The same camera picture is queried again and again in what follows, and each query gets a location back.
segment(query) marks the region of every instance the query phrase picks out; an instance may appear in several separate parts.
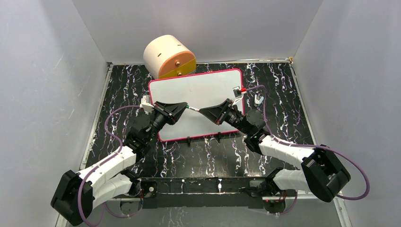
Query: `beige cylinder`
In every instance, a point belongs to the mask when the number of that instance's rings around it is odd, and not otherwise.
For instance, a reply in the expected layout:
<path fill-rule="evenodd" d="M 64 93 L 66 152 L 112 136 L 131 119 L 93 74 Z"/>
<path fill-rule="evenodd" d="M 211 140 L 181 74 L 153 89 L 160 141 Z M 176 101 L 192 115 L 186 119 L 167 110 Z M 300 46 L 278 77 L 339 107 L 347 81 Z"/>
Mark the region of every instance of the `beige cylinder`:
<path fill-rule="evenodd" d="M 155 79 L 186 75 L 196 69 L 195 55 L 172 35 L 150 42 L 143 52 L 143 60 Z"/>

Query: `purple cable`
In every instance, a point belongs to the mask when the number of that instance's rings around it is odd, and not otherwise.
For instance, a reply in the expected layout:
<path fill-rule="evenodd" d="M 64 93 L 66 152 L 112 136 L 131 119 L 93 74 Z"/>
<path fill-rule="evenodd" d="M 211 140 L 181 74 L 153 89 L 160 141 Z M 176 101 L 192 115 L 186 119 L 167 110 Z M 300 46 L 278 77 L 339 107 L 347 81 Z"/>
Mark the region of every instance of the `purple cable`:
<path fill-rule="evenodd" d="M 284 211 L 282 213 L 279 213 L 279 215 L 288 214 L 294 208 L 297 199 L 298 199 L 298 192 L 295 191 L 294 202 L 292 202 L 292 204 L 291 204 L 291 206 L 289 207 L 288 210 L 286 210 L 286 211 Z M 252 211 L 252 212 L 256 212 L 256 213 L 266 214 L 266 212 L 263 212 L 263 211 L 260 211 L 260 210 L 254 210 L 254 209 L 247 209 L 247 210 Z"/>
<path fill-rule="evenodd" d="M 344 154 L 342 154 L 342 153 L 340 153 L 340 152 L 338 152 L 338 151 L 336 151 L 336 150 L 333 150 L 333 149 L 331 149 L 331 148 L 324 147 L 324 146 L 320 146 L 320 145 L 314 145 L 314 144 L 294 144 L 294 143 L 286 143 L 286 142 L 280 141 L 280 140 L 272 133 L 272 131 L 271 131 L 269 125 L 267 124 L 267 119 L 266 119 L 266 103 L 265 103 L 266 96 L 267 96 L 266 87 L 265 87 L 264 85 L 258 85 L 258 86 L 255 86 L 255 87 L 248 88 L 246 91 L 253 90 L 253 89 L 257 89 L 257 88 L 263 88 L 263 89 L 264 89 L 265 98 L 263 99 L 263 118 L 264 118 L 264 121 L 265 121 L 265 123 L 266 123 L 266 128 L 267 128 L 267 130 L 269 131 L 270 135 L 273 137 L 273 139 L 274 139 L 277 143 L 283 144 L 283 145 L 286 145 L 286 146 L 297 147 L 297 148 L 301 148 L 301 147 L 302 147 L 302 148 L 318 148 L 318 149 L 329 150 L 329 151 L 333 152 L 334 154 L 337 154 L 337 155 L 339 155 L 339 156 L 345 158 L 347 161 L 349 161 L 351 164 L 353 164 L 353 165 L 361 172 L 361 174 L 362 174 L 362 176 L 363 176 L 363 178 L 364 178 L 364 180 L 365 180 L 365 183 L 366 183 L 366 190 L 365 190 L 365 192 L 364 192 L 362 195 L 357 196 L 357 197 L 347 197 L 347 196 L 343 196 L 343 195 L 337 195 L 337 197 L 342 198 L 342 199 L 345 199 L 345 200 L 361 200 L 361 199 L 365 198 L 365 197 L 369 194 L 369 192 L 370 192 L 370 182 L 369 182 L 369 179 L 368 179 L 366 173 L 363 171 L 363 169 L 362 169 L 362 167 L 361 167 L 360 165 L 358 165 L 356 162 L 352 161 L 349 157 L 345 156 Z"/>
<path fill-rule="evenodd" d="M 139 211 L 142 210 L 142 207 L 141 207 L 141 209 L 137 210 L 136 212 L 134 212 L 134 213 L 132 213 L 132 214 L 129 214 L 129 215 L 119 215 L 119 214 L 113 213 L 113 212 L 109 209 L 109 207 L 107 206 L 106 203 L 103 203 L 103 207 L 106 209 L 107 212 L 109 212 L 109 214 L 113 215 L 113 216 L 116 217 L 116 218 L 129 218 L 129 217 L 131 217 L 131 216 L 136 215 Z"/>
<path fill-rule="evenodd" d="M 125 109 L 125 108 L 135 108 L 135 107 L 139 107 L 139 106 L 137 106 L 137 105 L 126 105 L 126 106 L 120 107 L 120 108 L 114 110 L 114 111 L 106 118 L 106 121 L 105 121 L 105 130 L 106 130 L 106 133 L 109 134 L 111 137 L 116 138 L 116 139 L 118 140 L 118 142 L 120 143 L 120 147 L 118 148 L 118 151 L 114 152 L 113 155 L 111 155 L 110 157 L 108 157 L 107 159 L 105 159 L 103 162 L 101 162 L 101 163 L 99 164 L 99 166 L 103 165 L 104 163 L 108 162 L 110 159 L 114 158 L 114 157 L 115 157 L 116 155 L 118 155 L 118 153 L 120 153 L 120 151 L 122 150 L 122 140 L 121 140 L 118 136 L 112 134 L 112 133 L 107 129 L 107 123 L 109 123 L 110 117 L 111 117 L 113 114 L 115 114 L 116 112 L 118 112 L 118 111 L 120 111 L 120 110 L 122 110 L 122 109 Z M 96 226 L 98 226 L 98 225 L 100 224 L 100 221 L 102 220 L 102 217 L 103 217 L 104 209 L 102 209 L 102 213 L 100 214 L 100 219 L 99 219 L 99 221 L 96 222 L 95 224 L 90 223 L 90 222 L 86 219 L 86 217 L 85 217 L 85 215 L 84 215 L 84 211 L 82 210 L 82 189 L 84 188 L 84 184 L 85 184 L 85 182 L 87 181 L 87 179 L 89 178 L 89 176 L 90 176 L 93 172 L 95 172 L 95 171 L 99 168 L 99 166 L 95 166 L 92 170 L 89 171 L 89 173 L 88 173 L 88 174 L 84 177 L 84 179 L 82 180 L 81 185 L 79 185 L 79 189 L 78 189 L 78 211 L 79 211 L 79 215 L 81 216 L 81 218 L 82 218 L 82 220 L 85 222 L 85 224 L 87 224 L 87 225 L 90 226 L 90 227 L 96 227 Z"/>

